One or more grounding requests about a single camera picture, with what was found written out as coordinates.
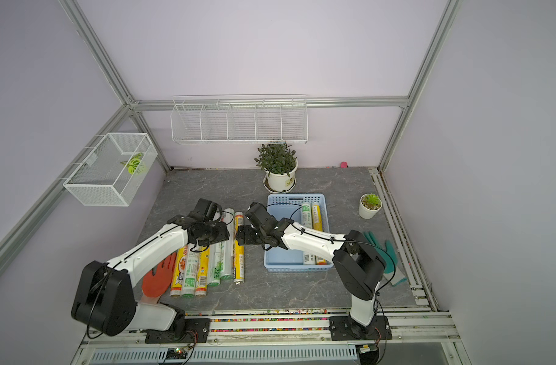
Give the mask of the yellow plastic wrap roll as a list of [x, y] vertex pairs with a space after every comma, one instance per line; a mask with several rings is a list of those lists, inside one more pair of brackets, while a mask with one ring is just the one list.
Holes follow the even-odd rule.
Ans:
[[[323, 221], [322, 221], [322, 215], [321, 215], [319, 204], [317, 203], [311, 204], [311, 217], [312, 217], [313, 229], [316, 231], [323, 232]], [[315, 263], [318, 266], [326, 266], [328, 264], [328, 261], [316, 255]]]

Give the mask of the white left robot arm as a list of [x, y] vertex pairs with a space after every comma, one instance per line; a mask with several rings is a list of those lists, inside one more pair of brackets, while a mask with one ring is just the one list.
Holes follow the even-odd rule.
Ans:
[[107, 336], [124, 331], [186, 332], [185, 314], [165, 304], [137, 301], [134, 287], [145, 274], [186, 245], [208, 247], [229, 238], [222, 208], [199, 199], [188, 215], [176, 215], [151, 237], [107, 262], [93, 261], [82, 270], [71, 316]]

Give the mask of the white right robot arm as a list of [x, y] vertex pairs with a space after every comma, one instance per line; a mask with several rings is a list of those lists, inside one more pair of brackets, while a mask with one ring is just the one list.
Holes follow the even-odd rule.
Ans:
[[266, 206], [256, 202], [245, 216], [250, 223], [238, 228], [235, 234], [238, 244], [300, 250], [332, 262], [351, 294], [350, 319], [364, 329], [372, 324], [387, 264], [360, 232], [329, 234], [306, 228], [287, 217], [277, 220]]

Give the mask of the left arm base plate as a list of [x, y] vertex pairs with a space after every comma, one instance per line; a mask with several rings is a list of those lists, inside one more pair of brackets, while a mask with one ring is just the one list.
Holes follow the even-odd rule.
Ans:
[[210, 330], [210, 318], [182, 318], [167, 331], [148, 330], [145, 343], [150, 345], [205, 343]]

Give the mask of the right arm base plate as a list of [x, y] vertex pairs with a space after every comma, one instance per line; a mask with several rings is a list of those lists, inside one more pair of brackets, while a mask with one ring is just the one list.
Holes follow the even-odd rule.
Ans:
[[328, 330], [333, 341], [385, 341], [393, 338], [386, 316], [374, 316], [368, 325], [361, 325], [351, 316], [331, 316]]

